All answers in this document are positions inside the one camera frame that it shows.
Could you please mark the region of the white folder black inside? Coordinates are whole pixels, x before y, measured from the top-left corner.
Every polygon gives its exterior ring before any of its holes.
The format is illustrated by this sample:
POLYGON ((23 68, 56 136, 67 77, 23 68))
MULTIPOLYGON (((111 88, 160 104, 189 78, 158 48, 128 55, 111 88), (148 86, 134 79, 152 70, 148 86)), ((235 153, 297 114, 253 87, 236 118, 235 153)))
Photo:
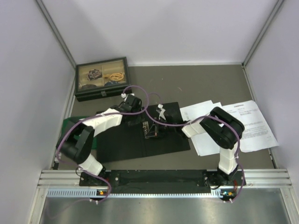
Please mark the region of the white folder black inside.
MULTIPOLYGON (((181 115, 178 102, 166 103, 164 109, 175 109, 181 115)), ((156 105, 148 107, 140 114, 142 120, 137 125, 120 124, 97 135, 97 160, 106 163, 143 157, 156 156, 190 150, 187 137, 171 133, 166 137, 145 139, 142 123, 149 125, 157 117, 156 105)))

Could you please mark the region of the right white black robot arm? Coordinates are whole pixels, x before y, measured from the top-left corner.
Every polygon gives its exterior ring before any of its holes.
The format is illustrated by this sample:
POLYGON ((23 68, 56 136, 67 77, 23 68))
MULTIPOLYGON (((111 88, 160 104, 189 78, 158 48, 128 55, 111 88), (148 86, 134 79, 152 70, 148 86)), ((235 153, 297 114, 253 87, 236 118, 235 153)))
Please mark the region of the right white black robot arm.
POLYGON ((162 104, 157 106, 156 111, 159 114, 158 124, 178 128, 187 138, 206 133, 219 146, 217 171, 207 178, 210 185, 228 185, 235 179, 239 167, 240 140, 245 130, 241 121, 220 107, 213 108, 208 115, 184 121, 182 124, 171 121, 171 116, 162 104))

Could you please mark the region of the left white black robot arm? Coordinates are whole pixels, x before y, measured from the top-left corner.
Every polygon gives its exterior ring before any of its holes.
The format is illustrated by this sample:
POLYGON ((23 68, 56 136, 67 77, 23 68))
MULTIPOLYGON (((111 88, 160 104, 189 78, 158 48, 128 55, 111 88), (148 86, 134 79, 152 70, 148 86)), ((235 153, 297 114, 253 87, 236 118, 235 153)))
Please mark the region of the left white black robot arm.
POLYGON ((126 116, 138 114, 142 101, 134 94, 122 94, 124 100, 94 117, 69 120, 65 131, 61 134, 56 149, 75 162, 90 174, 90 180, 101 185, 105 182, 104 166, 91 154, 93 139, 109 128, 119 126, 126 116))

